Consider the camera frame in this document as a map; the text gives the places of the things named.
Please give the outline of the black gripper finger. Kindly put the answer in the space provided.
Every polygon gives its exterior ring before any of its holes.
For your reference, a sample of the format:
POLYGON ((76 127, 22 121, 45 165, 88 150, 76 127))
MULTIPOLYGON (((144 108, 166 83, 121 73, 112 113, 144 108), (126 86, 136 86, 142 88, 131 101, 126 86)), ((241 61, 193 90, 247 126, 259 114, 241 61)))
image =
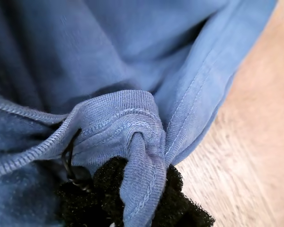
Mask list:
POLYGON ((61 199, 61 218, 66 227, 123 227, 124 203, 120 187, 127 159, 114 157, 92 177, 63 183, 57 195, 61 199))
POLYGON ((154 227, 212 227, 215 218, 182 193, 181 173, 172 165, 153 218, 154 227))

